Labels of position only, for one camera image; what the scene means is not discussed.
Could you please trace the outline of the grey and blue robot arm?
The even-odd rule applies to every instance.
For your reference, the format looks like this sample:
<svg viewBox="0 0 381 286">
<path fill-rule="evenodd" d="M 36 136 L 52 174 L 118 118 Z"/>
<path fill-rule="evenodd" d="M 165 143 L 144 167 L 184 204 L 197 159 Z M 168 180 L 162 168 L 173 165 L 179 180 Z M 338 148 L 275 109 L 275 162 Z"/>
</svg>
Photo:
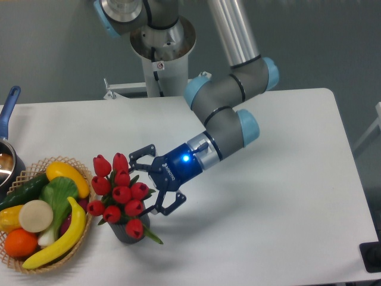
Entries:
<svg viewBox="0 0 381 286">
<path fill-rule="evenodd" d="M 196 42 L 191 22 L 179 14 L 177 1 L 95 1 L 105 30 L 130 36 L 141 58 L 149 97 L 182 96 L 204 126 L 203 133 L 163 156 L 149 145 L 130 155 L 132 170 L 148 173 L 158 190 L 151 213 L 169 215 L 185 202 L 180 187 L 256 140 L 253 115 L 235 107 L 274 88 L 279 71 L 262 57 L 241 1 L 209 1 L 230 74 L 212 81 L 207 74 L 188 78 L 188 56 Z"/>
</svg>

